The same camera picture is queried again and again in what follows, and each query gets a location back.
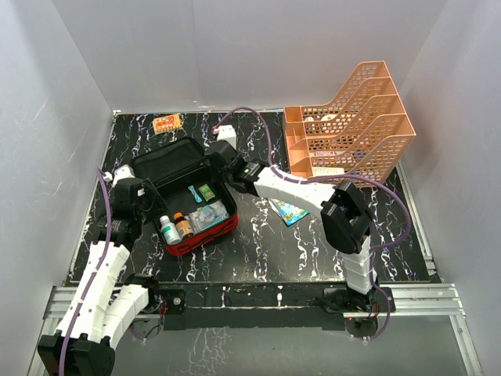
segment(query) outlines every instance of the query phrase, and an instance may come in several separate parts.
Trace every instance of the gray floor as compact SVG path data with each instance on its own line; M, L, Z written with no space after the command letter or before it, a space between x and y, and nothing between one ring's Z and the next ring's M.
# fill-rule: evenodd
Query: gray floor
M343 332L315 328L165 331L145 345L127 333L117 348L113 376L138 374L461 376L467 372L449 318L425 316L392 317L385 333L368 345L349 340Z

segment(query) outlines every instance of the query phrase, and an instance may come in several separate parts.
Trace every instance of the white wall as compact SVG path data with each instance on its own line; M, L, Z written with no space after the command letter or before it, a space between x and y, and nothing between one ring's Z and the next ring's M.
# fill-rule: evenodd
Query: white wall
M501 2L449 1L401 89L405 170L440 274L458 287L486 375L501 370Z
M331 100L356 64L397 85L445 0L52 0L112 109Z
M50 0L0 0L0 374L27 373L111 112Z

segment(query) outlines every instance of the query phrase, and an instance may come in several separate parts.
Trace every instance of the clear plastic bag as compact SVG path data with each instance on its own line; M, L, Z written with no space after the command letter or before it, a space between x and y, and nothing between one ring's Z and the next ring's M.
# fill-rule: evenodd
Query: clear plastic bag
M228 217L229 214L221 200L206 205L203 208L198 208L193 213L189 213L189 221L195 233L201 233L209 227L224 221Z

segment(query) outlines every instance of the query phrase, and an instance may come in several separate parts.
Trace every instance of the brown pill bottle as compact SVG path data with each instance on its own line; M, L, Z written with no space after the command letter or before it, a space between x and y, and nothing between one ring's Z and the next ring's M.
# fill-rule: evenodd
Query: brown pill bottle
M191 227L189 220L186 219L182 213L174 214L174 224L181 239L185 240L194 235L193 228Z

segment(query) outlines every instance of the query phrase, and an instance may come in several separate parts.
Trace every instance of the bottle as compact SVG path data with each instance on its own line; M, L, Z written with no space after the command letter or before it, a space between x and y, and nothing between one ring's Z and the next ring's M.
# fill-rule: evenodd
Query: bottle
M174 224L179 233L179 236L183 240L193 236L194 232L191 224L181 213L174 214Z
M167 217L166 215L161 216L160 224L162 225L160 231L162 232L162 235L164 235L164 239L167 244L174 245L181 242L181 237L175 230L175 225L171 222L169 217Z

